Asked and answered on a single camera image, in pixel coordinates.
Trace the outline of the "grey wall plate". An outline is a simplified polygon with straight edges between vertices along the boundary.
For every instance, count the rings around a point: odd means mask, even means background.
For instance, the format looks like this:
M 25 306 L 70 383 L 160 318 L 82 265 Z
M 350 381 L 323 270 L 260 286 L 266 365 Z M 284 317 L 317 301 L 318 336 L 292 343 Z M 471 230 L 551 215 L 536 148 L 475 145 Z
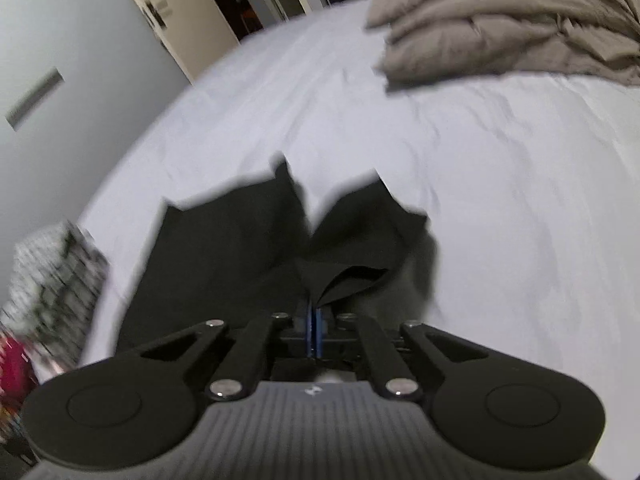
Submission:
M 20 128 L 28 116 L 63 82 L 64 77 L 56 67 L 49 70 L 6 112 L 4 118 L 9 126 L 14 131 Z

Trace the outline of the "red object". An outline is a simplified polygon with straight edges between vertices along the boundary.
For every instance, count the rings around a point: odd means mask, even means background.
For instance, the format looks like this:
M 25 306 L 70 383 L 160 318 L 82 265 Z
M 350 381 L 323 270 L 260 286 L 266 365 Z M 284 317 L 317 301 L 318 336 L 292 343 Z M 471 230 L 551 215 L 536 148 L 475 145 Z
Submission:
M 1 404 L 20 408 L 38 386 L 32 361 L 24 344 L 12 337 L 1 337 Z

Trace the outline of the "black garment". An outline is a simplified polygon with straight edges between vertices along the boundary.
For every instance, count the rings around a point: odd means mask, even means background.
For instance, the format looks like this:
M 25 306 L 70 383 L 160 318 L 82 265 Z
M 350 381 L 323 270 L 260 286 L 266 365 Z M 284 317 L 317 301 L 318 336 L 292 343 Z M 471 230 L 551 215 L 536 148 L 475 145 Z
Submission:
M 300 304 L 330 309 L 331 350 L 358 318 L 384 330 L 418 318 L 437 245 L 426 214 L 380 178 L 351 188 L 310 226 L 303 191 L 280 164 L 270 178 L 181 209 L 167 206 L 116 339 L 118 352 L 213 318 L 238 332 Z

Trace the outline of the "white bed sheet mattress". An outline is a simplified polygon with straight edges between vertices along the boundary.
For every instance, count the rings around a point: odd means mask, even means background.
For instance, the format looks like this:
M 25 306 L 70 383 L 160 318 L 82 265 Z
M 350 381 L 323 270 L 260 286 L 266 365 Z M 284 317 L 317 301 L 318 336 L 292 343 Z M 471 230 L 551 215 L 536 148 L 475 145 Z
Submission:
M 166 202 L 284 156 L 309 219 L 378 174 L 437 243 L 427 323 L 562 370 L 606 411 L 594 462 L 639 471 L 639 91 L 510 74 L 390 92 L 352 0 L 251 36 L 186 88 L 81 223 L 111 265 L 82 359 L 109 356 Z

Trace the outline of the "cream bedroom door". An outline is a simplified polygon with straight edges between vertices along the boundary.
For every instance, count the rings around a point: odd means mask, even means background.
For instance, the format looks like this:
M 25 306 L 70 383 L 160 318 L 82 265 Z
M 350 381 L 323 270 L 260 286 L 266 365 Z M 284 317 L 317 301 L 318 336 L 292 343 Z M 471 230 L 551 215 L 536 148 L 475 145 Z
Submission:
M 190 81 L 196 81 L 238 44 L 215 0 L 167 0 L 167 28 L 151 25 L 155 35 Z M 142 11 L 144 0 L 134 0 Z

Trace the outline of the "grey folded duvet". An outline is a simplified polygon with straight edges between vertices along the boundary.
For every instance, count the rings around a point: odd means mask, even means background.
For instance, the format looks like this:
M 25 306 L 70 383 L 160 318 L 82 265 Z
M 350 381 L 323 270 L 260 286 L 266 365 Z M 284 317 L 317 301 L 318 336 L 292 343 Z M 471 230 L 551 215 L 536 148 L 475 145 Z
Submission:
M 549 73 L 639 83 L 639 0 L 372 0 L 393 87 Z

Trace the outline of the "black white checked cloth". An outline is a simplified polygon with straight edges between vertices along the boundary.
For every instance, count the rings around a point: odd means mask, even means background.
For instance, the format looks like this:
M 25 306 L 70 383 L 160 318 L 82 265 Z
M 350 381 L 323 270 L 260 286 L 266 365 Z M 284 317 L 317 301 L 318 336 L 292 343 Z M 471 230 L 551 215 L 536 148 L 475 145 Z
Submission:
M 46 226 L 14 247 L 1 328 L 39 359 L 76 366 L 84 350 L 108 262 L 73 222 Z

